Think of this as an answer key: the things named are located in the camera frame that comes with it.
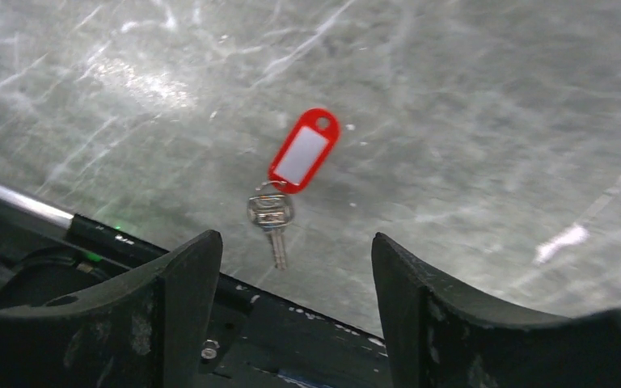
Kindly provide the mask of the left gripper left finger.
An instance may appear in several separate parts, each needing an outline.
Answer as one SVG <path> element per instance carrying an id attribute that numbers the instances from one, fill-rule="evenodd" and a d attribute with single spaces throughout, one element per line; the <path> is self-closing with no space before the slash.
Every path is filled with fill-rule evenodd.
<path id="1" fill-rule="evenodd" d="M 0 310 L 0 387 L 196 387 L 218 285 L 214 230 L 42 306 Z"/>

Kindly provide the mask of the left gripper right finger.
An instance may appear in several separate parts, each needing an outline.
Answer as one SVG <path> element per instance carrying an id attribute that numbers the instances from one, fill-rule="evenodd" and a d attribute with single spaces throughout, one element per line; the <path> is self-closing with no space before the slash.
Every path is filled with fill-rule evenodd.
<path id="1" fill-rule="evenodd" d="M 621 387 L 621 308 L 577 318 L 494 297 L 385 234 L 371 248 L 396 387 Z"/>

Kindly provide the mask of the key with red label fob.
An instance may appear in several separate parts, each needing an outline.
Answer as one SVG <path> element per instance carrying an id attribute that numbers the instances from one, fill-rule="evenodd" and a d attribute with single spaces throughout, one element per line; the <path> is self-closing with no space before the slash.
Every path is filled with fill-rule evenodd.
<path id="1" fill-rule="evenodd" d="M 247 200 L 248 219 L 267 236 L 277 270 L 287 268 L 284 231 L 295 218 L 292 195 L 315 177 L 340 133 L 339 121 L 327 109 L 312 108 L 301 114 L 273 157 L 267 179 Z"/>

